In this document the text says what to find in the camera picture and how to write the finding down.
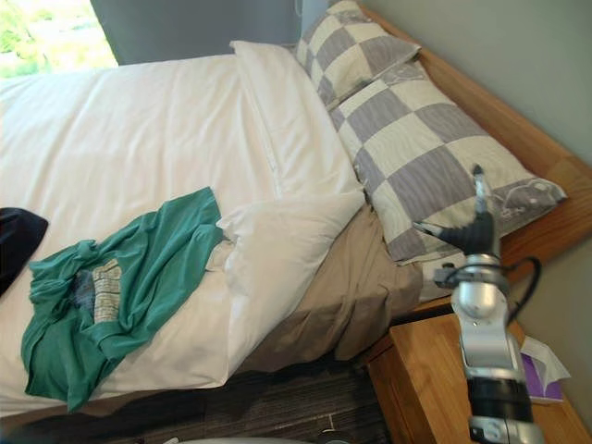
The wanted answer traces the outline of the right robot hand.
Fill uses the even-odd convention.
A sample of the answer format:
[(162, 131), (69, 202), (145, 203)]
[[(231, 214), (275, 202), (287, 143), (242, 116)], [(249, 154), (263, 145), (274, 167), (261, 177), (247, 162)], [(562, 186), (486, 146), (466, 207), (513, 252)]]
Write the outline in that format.
[(496, 217), (492, 194), (484, 169), (475, 164), (475, 215), (461, 227), (442, 227), (425, 221), (414, 221), (413, 227), (426, 235), (443, 241), (463, 252), (464, 255), (499, 254), (500, 241), (496, 231)]

